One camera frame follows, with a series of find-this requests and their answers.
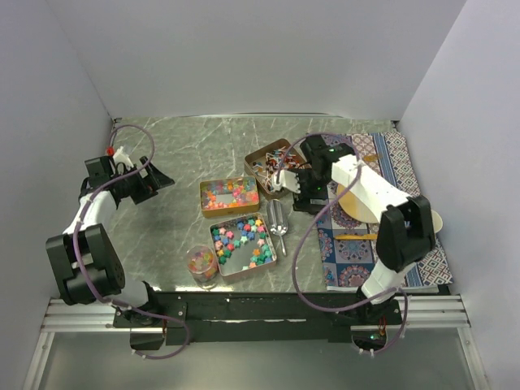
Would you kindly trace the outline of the silver metal scoop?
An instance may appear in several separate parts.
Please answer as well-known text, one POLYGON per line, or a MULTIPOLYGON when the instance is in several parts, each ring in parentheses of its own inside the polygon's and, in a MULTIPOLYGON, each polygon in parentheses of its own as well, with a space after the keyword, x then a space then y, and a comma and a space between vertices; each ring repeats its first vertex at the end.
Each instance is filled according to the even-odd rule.
POLYGON ((284 242, 284 235, 288 231, 288 218, 284 213, 282 203, 278 199, 270 200, 266 205, 268 227, 271 234, 279 237, 282 253, 286 256, 287 248, 284 242))

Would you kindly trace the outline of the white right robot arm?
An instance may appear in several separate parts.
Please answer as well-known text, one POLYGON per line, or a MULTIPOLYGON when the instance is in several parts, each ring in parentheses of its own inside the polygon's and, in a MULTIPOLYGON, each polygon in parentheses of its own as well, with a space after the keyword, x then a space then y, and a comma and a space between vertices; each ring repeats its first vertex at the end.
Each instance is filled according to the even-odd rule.
POLYGON ((389 184, 362 161, 347 141, 330 147, 316 133, 291 144, 296 145, 304 152, 310 151, 312 170, 319 176, 325 175, 326 183, 334 180, 344 186, 344 191, 315 215, 295 249, 291 272, 296 293, 313 309, 329 313, 356 309, 362 322, 375 323, 384 314, 383 303, 401 290, 406 273, 436 247, 430 202, 424 196, 411 197, 389 184), (379 261, 361 286, 363 299, 345 307, 326 308, 307 300, 301 292, 297 283, 297 257, 313 226, 347 193, 352 193, 377 218, 379 261))

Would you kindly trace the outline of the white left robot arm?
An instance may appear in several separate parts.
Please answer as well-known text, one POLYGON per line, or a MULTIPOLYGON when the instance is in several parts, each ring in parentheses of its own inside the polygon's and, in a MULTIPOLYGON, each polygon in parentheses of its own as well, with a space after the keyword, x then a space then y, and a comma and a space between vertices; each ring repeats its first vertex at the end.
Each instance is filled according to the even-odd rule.
POLYGON ((129 197, 138 205, 175 181, 145 156, 144 174, 128 158, 102 156, 85 162, 88 172, 80 187, 80 208, 62 234, 51 237, 45 249, 60 298, 69 306, 95 301, 118 306, 125 317, 149 327, 163 313, 153 288, 129 279, 106 227, 120 202, 129 197))

